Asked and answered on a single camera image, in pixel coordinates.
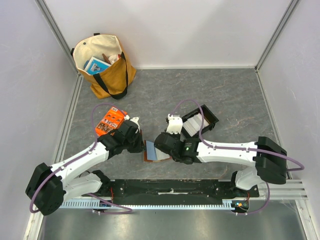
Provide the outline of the white card stack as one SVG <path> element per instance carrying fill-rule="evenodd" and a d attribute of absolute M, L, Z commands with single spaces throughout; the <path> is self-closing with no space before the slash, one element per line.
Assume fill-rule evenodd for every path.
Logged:
<path fill-rule="evenodd" d="M 199 133 L 201 124 L 202 124 L 202 115 L 200 113 L 193 115 L 192 117 L 188 118 L 184 123 L 183 127 L 186 132 L 191 136 L 195 136 Z"/>

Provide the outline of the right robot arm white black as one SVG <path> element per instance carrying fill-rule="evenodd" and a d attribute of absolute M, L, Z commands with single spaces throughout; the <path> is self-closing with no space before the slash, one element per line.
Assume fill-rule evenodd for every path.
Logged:
<path fill-rule="evenodd" d="M 287 152 L 272 139 L 260 136 L 244 143 L 203 142 L 199 138 L 180 139 L 178 134 L 162 132 L 154 142 L 156 149 L 186 165 L 194 163 L 228 163 L 243 165 L 229 184 L 235 197 L 262 182 L 283 185 L 287 178 Z"/>

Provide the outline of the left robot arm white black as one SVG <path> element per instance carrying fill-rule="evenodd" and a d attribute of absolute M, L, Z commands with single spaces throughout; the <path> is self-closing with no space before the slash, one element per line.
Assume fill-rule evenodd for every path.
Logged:
<path fill-rule="evenodd" d="M 72 157 L 52 165 L 44 162 L 37 165 L 25 190 L 30 198 L 30 212 L 48 216 L 64 202 L 81 195 L 106 196 L 110 184 L 102 172 L 95 171 L 83 177 L 80 174 L 123 151 L 141 153 L 144 150 L 139 118 L 133 117 Z"/>

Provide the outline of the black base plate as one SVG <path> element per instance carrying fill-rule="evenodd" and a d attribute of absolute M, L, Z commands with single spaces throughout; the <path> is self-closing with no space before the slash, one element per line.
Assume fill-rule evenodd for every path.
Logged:
<path fill-rule="evenodd" d="M 115 179 L 103 183 L 94 195 L 112 197 L 117 205 L 218 205 L 260 196 L 257 185 L 242 190 L 217 179 Z"/>

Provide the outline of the mustard canvas tote bag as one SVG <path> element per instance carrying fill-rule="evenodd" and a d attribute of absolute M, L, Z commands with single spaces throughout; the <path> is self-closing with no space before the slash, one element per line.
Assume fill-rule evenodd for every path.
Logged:
<path fill-rule="evenodd" d="M 78 42 L 71 55 L 78 72 L 91 84 L 90 88 L 98 99 L 112 97 L 119 100 L 128 93 L 136 69 L 116 35 L 95 33 Z M 104 61 L 104 57 L 111 56 L 118 59 L 105 70 L 88 72 L 93 57 Z"/>

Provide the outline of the black card box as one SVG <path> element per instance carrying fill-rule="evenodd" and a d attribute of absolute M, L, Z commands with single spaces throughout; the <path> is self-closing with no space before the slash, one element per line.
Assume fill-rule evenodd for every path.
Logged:
<path fill-rule="evenodd" d="M 201 106 L 201 109 L 203 115 L 200 109 L 197 108 L 182 117 L 183 125 L 181 132 L 185 138 L 198 138 L 202 124 L 201 133 L 204 134 L 211 131 L 216 123 L 219 122 L 219 119 L 205 104 Z"/>

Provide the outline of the brown item in bag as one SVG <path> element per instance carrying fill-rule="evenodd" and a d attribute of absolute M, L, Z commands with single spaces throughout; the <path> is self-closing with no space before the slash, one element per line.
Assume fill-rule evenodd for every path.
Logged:
<path fill-rule="evenodd" d="M 102 57 L 107 64 L 111 64 L 109 58 L 104 53 L 102 54 Z"/>

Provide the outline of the orange booklet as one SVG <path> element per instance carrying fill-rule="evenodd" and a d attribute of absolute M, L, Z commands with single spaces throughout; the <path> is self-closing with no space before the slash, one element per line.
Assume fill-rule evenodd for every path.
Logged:
<path fill-rule="evenodd" d="M 112 106 L 95 127 L 97 136 L 100 137 L 119 128 L 123 121 L 127 119 L 127 115 L 126 111 L 121 111 L 115 106 Z"/>

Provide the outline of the aluminium frame rail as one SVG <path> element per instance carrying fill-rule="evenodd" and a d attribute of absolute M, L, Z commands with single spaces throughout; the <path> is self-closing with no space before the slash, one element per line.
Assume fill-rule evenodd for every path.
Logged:
<path fill-rule="evenodd" d="M 99 190 L 99 194 L 128 199 L 138 195 L 196 195 L 214 199 L 244 199 L 246 197 L 272 200 L 306 200 L 307 192 L 300 180 L 289 179 L 286 184 L 258 183 L 249 190 L 232 186 L 230 180 L 217 179 L 115 179 L 109 180 Z"/>

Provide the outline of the blue card in holder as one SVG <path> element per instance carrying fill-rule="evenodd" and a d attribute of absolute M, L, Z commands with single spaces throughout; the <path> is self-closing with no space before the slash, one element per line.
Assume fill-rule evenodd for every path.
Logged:
<path fill-rule="evenodd" d="M 146 141 L 146 160 L 147 161 L 156 161 L 157 154 L 156 154 L 156 148 L 154 145 L 154 142 L 152 141 Z"/>

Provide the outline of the blue book in bag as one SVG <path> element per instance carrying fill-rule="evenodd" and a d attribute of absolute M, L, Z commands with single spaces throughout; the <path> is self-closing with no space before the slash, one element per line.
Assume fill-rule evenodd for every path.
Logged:
<path fill-rule="evenodd" d="M 89 75 L 99 74 L 109 68 L 111 65 L 94 56 L 87 60 L 84 64 L 84 71 Z"/>

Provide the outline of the brown leather card holder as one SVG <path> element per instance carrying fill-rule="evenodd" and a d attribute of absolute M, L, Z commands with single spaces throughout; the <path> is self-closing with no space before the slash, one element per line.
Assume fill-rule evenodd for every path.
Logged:
<path fill-rule="evenodd" d="M 154 145 L 154 142 L 145 140 L 145 152 L 144 152 L 144 161 L 149 163 L 157 163 L 166 160 L 171 160 L 172 157 L 168 154 L 160 151 Z"/>

